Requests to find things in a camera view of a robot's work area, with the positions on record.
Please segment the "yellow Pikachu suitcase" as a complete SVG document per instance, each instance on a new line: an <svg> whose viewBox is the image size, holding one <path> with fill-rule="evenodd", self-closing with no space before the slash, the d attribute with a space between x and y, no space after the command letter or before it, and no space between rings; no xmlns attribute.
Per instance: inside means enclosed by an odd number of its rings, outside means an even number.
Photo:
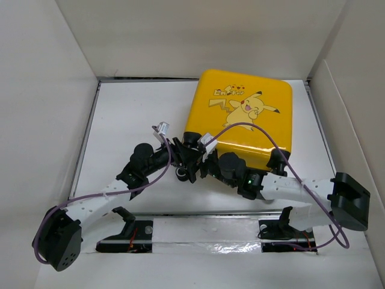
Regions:
<svg viewBox="0 0 385 289"><path fill-rule="evenodd" d="M292 151L292 87L285 81L209 69L202 73L185 131L217 136L218 156L233 152L247 167L273 171Z"/></svg>

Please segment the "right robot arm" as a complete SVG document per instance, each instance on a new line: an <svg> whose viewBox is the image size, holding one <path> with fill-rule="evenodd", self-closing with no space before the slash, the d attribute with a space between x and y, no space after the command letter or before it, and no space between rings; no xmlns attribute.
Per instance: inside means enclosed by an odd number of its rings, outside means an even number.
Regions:
<svg viewBox="0 0 385 289"><path fill-rule="evenodd" d="M218 156L213 152L200 163L201 176L211 175L249 200L289 200L301 207L283 209L278 230L285 237L314 226L336 223L352 230L368 228L370 193L352 176L338 172L331 179L304 179L286 176L281 157L273 171L247 167L245 160L233 152Z"/></svg>

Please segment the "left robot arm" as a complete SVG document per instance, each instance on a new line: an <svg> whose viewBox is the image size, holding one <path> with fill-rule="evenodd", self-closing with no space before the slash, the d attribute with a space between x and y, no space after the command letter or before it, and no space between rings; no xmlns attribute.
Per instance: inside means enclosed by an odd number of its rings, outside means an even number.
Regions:
<svg viewBox="0 0 385 289"><path fill-rule="evenodd" d="M165 175L173 166L183 179L196 180L196 173L205 150L201 135L186 132L183 139L160 136L161 145L154 149L148 143L134 148L127 165L116 176L126 184L122 191L89 194L69 199L54 206L45 214L32 241L37 261L61 272L73 264L81 251L82 233L109 213L118 214L113 231L116 235L97 242L96 250L102 253L147 253L152 249L151 234L145 232L150 221L137 221L127 209L127 203L142 191L160 180L149 181L155 172Z"/></svg>

